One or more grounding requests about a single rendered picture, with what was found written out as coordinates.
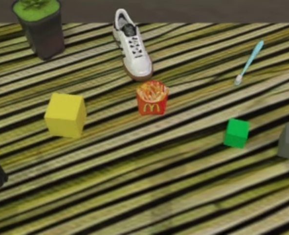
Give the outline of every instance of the white sneaker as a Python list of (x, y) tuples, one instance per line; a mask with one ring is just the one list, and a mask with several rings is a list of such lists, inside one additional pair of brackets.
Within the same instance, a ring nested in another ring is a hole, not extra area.
[(113, 36), (122, 50), (123, 63), (127, 74), (136, 81), (152, 77), (153, 65), (145, 50), (139, 28), (124, 9), (118, 9), (113, 22)]

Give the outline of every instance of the french fries box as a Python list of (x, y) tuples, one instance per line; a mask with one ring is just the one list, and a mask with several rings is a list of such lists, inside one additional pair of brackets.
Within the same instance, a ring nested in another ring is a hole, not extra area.
[(141, 115), (148, 115), (148, 114), (157, 114), (162, 115), (165, 113), (167, 100), (168, 100), (168, 93), (169, 89), (161, 82), (159, 81), (147, 81), (140, 85), (140, 87), (143, 86), (161, 86), (164, 87), (164, 95), (162, 99), (159, 100), (152, 100), (148, 101), (146, 100), (142, 95), (139, 89), (136, 90), (136, 98), (138, 102), (138, 109), (139, 113)]

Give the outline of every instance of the green cube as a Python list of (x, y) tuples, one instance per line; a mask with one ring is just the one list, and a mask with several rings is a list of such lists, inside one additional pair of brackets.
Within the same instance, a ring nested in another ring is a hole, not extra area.
[(244, 148), (249, 132), (249, 123), (238, 119), (230, 119), (223, 143), (234, 148)]

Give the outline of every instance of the yellow cube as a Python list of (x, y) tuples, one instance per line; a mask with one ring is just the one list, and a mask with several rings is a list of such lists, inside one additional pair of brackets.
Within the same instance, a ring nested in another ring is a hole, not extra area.
[(53, 93), (44, 119), (53, 136), (81, 137), (87, 118), (84, 98), (81, 95)]

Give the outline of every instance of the wooden slat floor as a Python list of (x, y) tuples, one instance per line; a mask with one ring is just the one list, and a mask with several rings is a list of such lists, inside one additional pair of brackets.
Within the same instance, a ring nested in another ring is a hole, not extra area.
[[(0, 24), (0, 235), (289, 235), (289, 23), (139, 26), (171, 90), (163, 116), (138, 114), (110, 24), (65, 24), (47, 62)], [(53, 92), (85, 97), (80, 140), (47, 132)], [(244, 149), (222, 144), (230, 118), (250, 122)]]

